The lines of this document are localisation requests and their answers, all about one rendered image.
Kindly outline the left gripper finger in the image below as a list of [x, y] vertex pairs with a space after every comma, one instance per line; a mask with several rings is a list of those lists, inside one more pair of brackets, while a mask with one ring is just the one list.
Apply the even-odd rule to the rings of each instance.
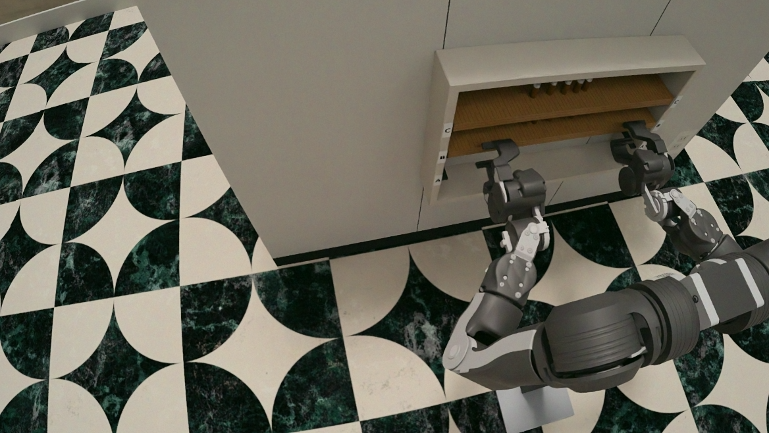
[[508, 140], [484, 142], [481, 146], [483, 150], [497, 149], [498, 151], [499, 156], [491, 163], [491, 172], [494, 182], [498, 182], [502, 186], [506, 203], [507, 197], [503, 181], [514, 179], [511, 166], [508, 163], [520, 155], [520, 149], [518, 149], [518, 146], [511, 138]]
[[492, 168], [491, 168], [492, 161], [493, 161], [493, 159], [486, 160], [486, 161], [476, 161], [476, 163], [475, 163], [477, 168], [485, 168], [486, 167], [486, 170], [487, 170], [487, 173], [488, 173], [489, 181], [485, 182], [483, 184], [483, 194], [484, 194], [485, 201], [487, 203], [488, 203], [488, 196], [490, 194], [492, 185], [495, 183], [494, 180], [493, 180], [492, 173], [491, 173], [491, 171], [492, 171]]

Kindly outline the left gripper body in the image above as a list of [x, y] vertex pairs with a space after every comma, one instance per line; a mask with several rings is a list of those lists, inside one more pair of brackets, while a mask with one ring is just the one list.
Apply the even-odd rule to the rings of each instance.
[[505, 203], [502, 186], [498, 182], [492, 185], [488, 196], [489, 215], [494, 223], [507, 223], [510, 220], [544, 216], [546, 184], [542, 176], [532, 168], [517, 169], [514, 179], [503, 181], [507, 202]]

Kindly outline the beige wall rack case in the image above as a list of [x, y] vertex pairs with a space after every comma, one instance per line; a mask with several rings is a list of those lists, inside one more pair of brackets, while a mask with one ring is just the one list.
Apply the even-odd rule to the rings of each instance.
[[[476, 161], [444, 166], [440, 151], [444, 124], [454, 120], [462, 91], [532, 85], [546, 82], [656, 74], [674, 97], [669, 105], [647, 107], [656, 123], [664, 120], [677, 96], [685, 94], [706, 63], [684, 35], [573, 38], [502, 43], [435, 50], [429, 113], [425, 129], [420, 177], [429, 206], [483, 195], [486, 168]], [[624, 138], [614, 133], [612, 140]], [[574, 145], [518, 155], [509, 161], [514, 170], [532, 168], [545, 184], [621, 170], [610, 141]], [[448, 179], [433, 186], [445, 168]]]

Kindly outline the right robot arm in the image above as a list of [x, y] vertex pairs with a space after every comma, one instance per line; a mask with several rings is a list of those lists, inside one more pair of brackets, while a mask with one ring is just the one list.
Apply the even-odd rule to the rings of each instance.
[[[723, 234], [712, 214], [697, 208], [678, 188], [649, 193], [659, 200], [660, 213], [652, 217], [644, 201], [645, 215], [670, 234], [675, 249], [696, 261], [690, 274], [734, 260], [755, 301], [756, 309], [711, 328], [736, 334], [769, 318], [769, 238], [742, 250], [729, 234]], [[674, 217], [680, 217], [680, 222], [670, 220]]]

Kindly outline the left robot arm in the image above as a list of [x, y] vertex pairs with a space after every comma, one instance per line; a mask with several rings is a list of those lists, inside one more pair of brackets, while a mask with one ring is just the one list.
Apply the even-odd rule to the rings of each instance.
[[689, 353], [700, 331], [719, 323], [699, 273], [669, 272], [555, 306], [546, 322], [517, 329], [537, 279], [533, 259], [549, 245], [542, 220], [506, 223], [506, 254], [485, 270], [479, 293], [455, 322], [445, 369], [492, 391], [546, 384], [597, 392]]

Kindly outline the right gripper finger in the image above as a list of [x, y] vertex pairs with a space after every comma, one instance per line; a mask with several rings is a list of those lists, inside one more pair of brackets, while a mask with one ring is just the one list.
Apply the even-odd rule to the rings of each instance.
[[622, 138], [621, 140], [612, 140], [610, 142], [610, 148], [612, 149], [612, 155], [617, 163], [629, 165], [632, 161], [633, 155], [629, 154], [626, 149], [627, 144], [633, 144], [632, 138]]
[[651, 133], [646, 128], [645, 120], [629, 120], [622, 124], [624, 129], [628, 129], [632, 137], [635, 140], [645, 141], [647, 150], [652, 150], [654, 153], [662, 153], [667, 157], [667, 149], [664, 140], [659, 135]]

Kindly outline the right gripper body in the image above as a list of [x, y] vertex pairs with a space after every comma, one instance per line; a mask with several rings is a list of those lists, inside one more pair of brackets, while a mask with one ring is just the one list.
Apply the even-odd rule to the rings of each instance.
[[626, 196], [641, 194], [652, 217], [659, 215], [660, 202], [650, 191], [659, 190], [675, 172], [672, 157], [652, 150], [636, 149], [632, 161], [618, 175], [621, 191]]

